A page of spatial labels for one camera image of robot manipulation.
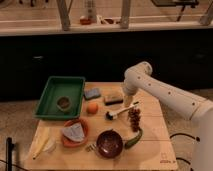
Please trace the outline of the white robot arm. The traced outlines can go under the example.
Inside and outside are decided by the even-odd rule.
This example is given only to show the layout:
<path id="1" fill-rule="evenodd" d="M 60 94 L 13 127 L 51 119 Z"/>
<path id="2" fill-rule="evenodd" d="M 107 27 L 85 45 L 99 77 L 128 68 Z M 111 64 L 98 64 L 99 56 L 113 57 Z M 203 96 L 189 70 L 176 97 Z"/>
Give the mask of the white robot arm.
<path id="1" fill-rule="evenodd" d="M 213 171 L 213 101 L 171 86 L 151 77 L 152 66 L 144 61 L 129 67 L 122 85 L 124 104 L 143 89 L 182 117 L 198 123 L 191 171 Z"/>

